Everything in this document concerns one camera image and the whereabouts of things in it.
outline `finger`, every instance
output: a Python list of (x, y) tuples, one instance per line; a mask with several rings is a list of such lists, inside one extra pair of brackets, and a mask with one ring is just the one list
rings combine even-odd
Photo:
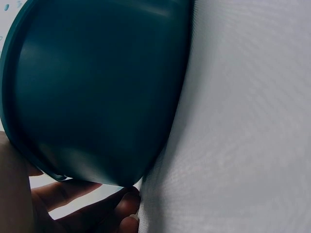
[(58, 219), (57, 222), (64, 226), (68, 232), (85, 232), (107, 218), (108, 214), (112, 213), (122, 197), (128, 192), (133, 192), (137, 196), (139, 195), (139, 191), (135, 187), (123, 188), (102, 201)]
[(25, 165), (27, 168), (28, 176), (41, 176), (43, 175), (43, 172), (36, 168), (34, 165), (32, 165), (27, 159), (25, 160)]
[(133, 217), (126, 217), (119, 226), (118, 233), (138, 233), (139, 221)]
[(137, 213), (139, 204), (140, 196), (135, 193), (125, 194), (112, 214), (99, 224), (95, 233), (116, 232), (124, 218)]
[(67, 180), (32, 189), (32, 195), (37, 195), (48, 211), (67, 205), (71, 201), (100, 187), (99, 183)]

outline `hand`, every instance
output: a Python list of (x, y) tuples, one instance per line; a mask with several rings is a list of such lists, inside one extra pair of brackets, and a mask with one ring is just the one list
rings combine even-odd
[(139, 192), (124, 188), (112, 196), (53, 220), (49, 211), (64, 206), (101, 185), (76, 180), (30, 189), (28, 176), (42, 175), (0, 133), (0, 232), (137, 233), (130, 217), (139, 208)]

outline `fingernail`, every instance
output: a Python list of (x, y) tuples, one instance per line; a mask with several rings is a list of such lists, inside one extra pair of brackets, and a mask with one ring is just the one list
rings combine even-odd
[(130, 215), (130, 217), (134, 218), (137, 222), (139, 222), (139, 217), (137, 215)]

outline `white surface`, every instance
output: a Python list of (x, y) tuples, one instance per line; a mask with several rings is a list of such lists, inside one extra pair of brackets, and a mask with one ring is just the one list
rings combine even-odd
[(311, 1), (196, 0), (140, 233), (311, 232)]

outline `white fabric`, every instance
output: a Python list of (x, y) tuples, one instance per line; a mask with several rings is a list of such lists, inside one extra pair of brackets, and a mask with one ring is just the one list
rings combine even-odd
[(140, 233), (311, 232), (311, 1), (197, 0)]

